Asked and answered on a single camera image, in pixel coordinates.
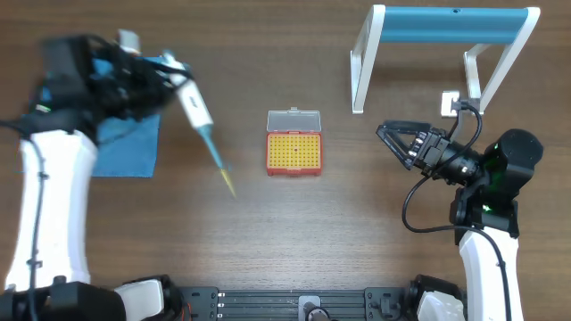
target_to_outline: wire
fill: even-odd
[[[433,178],[436,175],[438,175],[446,166],[450,165],[459,156],[461,156],[464,152],[466,152],[476,142],[476,140],[478,139],[478,137],[482,133],[482,116],[480,116],[480,112],[476,108],[474,108],[474,106],[471,106],[471,105],[462,106],[462,110],[470,110],[474,113],[474,115],[476,115],[477,129],[476,129],[476,132],[474,133],[474,136],[472,136],[472,139],[470,139],[470,141],[466,144],[466,146],[464,146],[464,148],[462,148],[461,151],[457,152],[452,157],[450,157],[447,161],[445,161],[430,176],[423,177],[420,181],[418,181],[418,183],[416,185],[414,185],[412,187],[412,189],[410,190],[406,199],[404,200],[404,203],[402,204],[402,223],[411,232],[414,232],[414,233],[433,233],[433,232],[450,231],[450,230],[457,230],[458,229],[458,230],[465,230],[465,231],[471,231],[474,233],[478,233],[481,236],[483,236],[486,240],[488,240],[488,242],[490,242],[490,245],[493,247],[493,251],[495,252],[496,257],[498,258],[498,264],[500,266],[501,280],[503,282],[503,294],[504,294],[504,300],[505,300],[505,305],[506,305],[506,321],[511,321],[511,304],[509,301],[509,285],[508,285],[508,274],[506,272],[506,262],[504,262],[503,257],[501,256],[501,251],[500,251],[500,248],[498,247],[498,244],[496,244],[496,242],[487,233],[485,233],[484,231],[479,230],[477,228],[471,227],[471,226],[437,226],[437,227],[430,227],[430,228],[415,228],[415,227],[411,226],[407,220],[407,208],[409,207],[409,202],[410,202],[410,199],[412,198],[412,195],[428,179]]]
[[[44,199],[44,181],[47,179],[47,175],[44,167],[44,158],[42,157],[42,152],[39,150],[36,142],[34,142],[31,137],[20,127],[10,121],[0,120],[0,127],[10,128],[22,135],[22,139],[28,141],[37,156],[38,162],[38,173],[37,177],[39,179],[39,189],[37,196],[37,207],[36,207],[36,218],[34,220],[34,231],[32,234],[32,249],[30,259],[28,260],[29,265],[29,288],[28,288],[28,301],[29,301],[29,314],[32,321],[38,321],[36,312],[36,297],[34,296],[34,291],[36,290],[36,268],[39,262],[37,261],[37,235],[39,229],[40,214],[42,212],[42,201]]]

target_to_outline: open lid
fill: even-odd
[[[320,132],[321,117],[319,111],[298,111],[292,107],[289,111],[268,111],[269,132]]]

